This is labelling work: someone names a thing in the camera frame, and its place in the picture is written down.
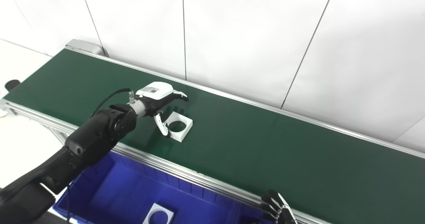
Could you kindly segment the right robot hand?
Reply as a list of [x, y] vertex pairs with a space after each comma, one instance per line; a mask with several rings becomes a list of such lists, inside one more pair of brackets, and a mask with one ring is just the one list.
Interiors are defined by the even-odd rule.
[[261, 196], [260, 209], [262, 218], [275, 224], [297, 224], [289, 204], [282, 195], [274, 189], [268, 189], [268, 195]]

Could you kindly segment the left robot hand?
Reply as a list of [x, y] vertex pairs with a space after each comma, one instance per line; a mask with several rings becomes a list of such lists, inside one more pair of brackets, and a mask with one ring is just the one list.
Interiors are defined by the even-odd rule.
[[149, 116], [153, 117], [155, 124], [166, 138], [171, 137], [168, 124], [163, 120], [161, 110], [174, 100], [189, 101], [187, 95], [177, 91], [172, 85], [166, 82], [152, 82], [149, 85], [139, 89], [134, 96], [134, 101], [130, 106], [135, 111], [138, 118]]

